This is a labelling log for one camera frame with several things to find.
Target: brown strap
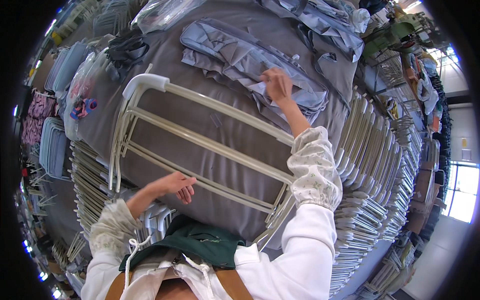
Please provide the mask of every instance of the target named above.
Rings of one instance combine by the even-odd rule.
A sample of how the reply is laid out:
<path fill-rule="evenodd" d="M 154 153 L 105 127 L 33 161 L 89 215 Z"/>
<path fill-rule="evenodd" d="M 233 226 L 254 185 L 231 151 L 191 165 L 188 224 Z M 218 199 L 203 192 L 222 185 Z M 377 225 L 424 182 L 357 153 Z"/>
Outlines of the brown strap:
<path fill-rule="evenodd" d="M 132 280 L 133 271 L 128 273 L 130 281 Z M 121 272 L 115 277 L 110 288 L 108 289 L 105 300 L 120 300 L 121 295 L 123 294 L 123 289 L 125 288 L 125 272 Z"/>
<path fill-rule="evenodd" d="M 243 284 L 237 270 L 225 270 L 214 267 L 216 277 L 223 289 L 233 300 L 253 300 L 247 288 Z M 133 271 L 129 272 L 130 281 L 132 280 Z M 125 272 L 122 272 L 115 277 L 110 288 L 108 289 L 105 300 L 120 300 L 125 288 Z"/>
<path fill-rule="evenodd" d="M 214 267 L 214 270 L 223 289 L 233 300 L 253 300 L 237 270 L 225 270 L 217 267 Z"/>

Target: green apron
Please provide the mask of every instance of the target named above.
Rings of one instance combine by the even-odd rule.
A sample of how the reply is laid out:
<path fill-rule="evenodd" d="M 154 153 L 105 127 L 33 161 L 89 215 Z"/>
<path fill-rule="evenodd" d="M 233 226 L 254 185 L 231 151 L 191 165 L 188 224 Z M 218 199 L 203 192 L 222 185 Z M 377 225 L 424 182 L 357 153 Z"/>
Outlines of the green apron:
<path fill-rule="evenodd" d="M 130 260 L 130 269 L 152 254 L 165 255 L 169 249 L 178 249 L 187 256 L 196 255 L 217 267 L 235 269 L 233 255 L 238 245 L 245 246 L 240 236 L 180 215 L 173 219 L 163 240 L 137 252 Z M 129 256 L 125 255 L 119 271 L 125 272 Z"/>

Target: hand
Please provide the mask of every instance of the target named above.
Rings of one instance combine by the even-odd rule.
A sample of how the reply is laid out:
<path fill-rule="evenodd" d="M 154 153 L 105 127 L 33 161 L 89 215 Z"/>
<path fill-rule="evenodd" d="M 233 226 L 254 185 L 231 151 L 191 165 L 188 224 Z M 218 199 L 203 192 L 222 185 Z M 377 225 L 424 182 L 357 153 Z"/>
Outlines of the hand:
<path fill-rule="evenodd" d="M 282 69 L 271 68 L 263 72 L 260 79 L 265 82 L 268 95 L 280 109 L 284 110 L 292 104 L 296 106 L 291 98 L 292 81 Z"/>
<path fill-rule="evenodd" d="M 177 198 L 188 204 L 192 202 L 194 194 L 193 187 L 197 182 L 197 178 L 186 178 L 182 173 L 175 172 L 158 180 L 155 180 L 145 187 L 154 198 L 161 197 L 165 194 L 175 193 Z"/>

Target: white plastic corner connector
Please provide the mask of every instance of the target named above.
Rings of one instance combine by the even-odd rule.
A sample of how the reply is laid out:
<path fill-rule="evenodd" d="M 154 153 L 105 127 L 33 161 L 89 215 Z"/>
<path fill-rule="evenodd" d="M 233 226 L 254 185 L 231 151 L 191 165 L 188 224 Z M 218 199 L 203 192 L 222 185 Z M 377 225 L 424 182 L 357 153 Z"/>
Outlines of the white plastic corner connector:
<path fill-rule="evenodd" d="M 156 74 L 143 73 L 133 77 L 123 90 L 123 98 L 130 99 L 133 92 L 140 84 L 145 84 L 155 90 L 165 92 L 165 85 L 170 83 L 170 78 Z"/>

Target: white drawstring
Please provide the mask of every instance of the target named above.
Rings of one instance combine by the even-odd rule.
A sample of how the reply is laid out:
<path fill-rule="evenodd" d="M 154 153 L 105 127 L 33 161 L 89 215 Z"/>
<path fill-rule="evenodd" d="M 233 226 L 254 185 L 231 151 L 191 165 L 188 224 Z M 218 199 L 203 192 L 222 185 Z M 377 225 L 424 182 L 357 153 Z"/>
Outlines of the white drawstring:
<path fill-rule="evenodd" d="M 149 235 L 146 240 L 144 240 L 143 242 L 141 243 L 138 243 L 138 241 L 136 239 L 129 239 L 128 240 L 128 243 L 132 246 L 135 246 L 135 249 L 133 250 L 133 252 L 130 254 L 130 256 L 127 258 L 127 263 L 125 265 L 125 288 L 123 290 L 126 290 L 128 288 L 128 285 L 130 284 L 130 275 L 129 275 L 129 272 L 130 272 L 130 260 L 132 260 L 132 257 L 135 256 L 135 254 L 137 253 L 138 251 L 138 248 L 142 247 L 143 245 L 147 244 L 150 239 L 152 238 L 151 235 Z"/>
<path fill-rule="evenodd" d="M 215 297 L 213 296 L 212 283 L 210 282 L 210 278 L 208 277 L 208 271 L 210 270 L 210 267 L 204 263 L 197 264 L 196 262 L 188 258 L 185 254 L 182 253 L 182 255 L 183 257 L 185 257 L 185 260 L 188 262 L 189 265 L 203 273 L 205 281 L 207 283 L 208 298 L 215 299 Z"/>

